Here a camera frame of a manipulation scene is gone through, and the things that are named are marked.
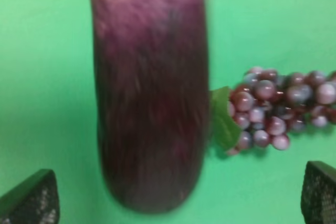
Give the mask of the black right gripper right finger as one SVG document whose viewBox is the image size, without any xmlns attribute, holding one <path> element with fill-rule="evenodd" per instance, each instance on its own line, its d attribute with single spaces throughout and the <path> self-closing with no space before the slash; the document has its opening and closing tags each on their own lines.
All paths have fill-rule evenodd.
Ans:
<svg viewBox="0 0 336 224">
<path fill-rule="evenodd" d="M 301 213 L 306 224 L 335 224 L 335 168 L 308 161 L 303 179 Z"/>
</svg>

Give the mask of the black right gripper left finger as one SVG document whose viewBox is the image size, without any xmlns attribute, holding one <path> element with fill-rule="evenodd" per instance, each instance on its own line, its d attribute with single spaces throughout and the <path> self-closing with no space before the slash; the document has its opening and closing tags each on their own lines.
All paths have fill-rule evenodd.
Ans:
<svg viewBox="0 0 336 224">
<path fill-rule="evenodd" d="M 56 174 L 40 169 L 1 196 L 1 223 L 58 223 Z"/>
</svg>

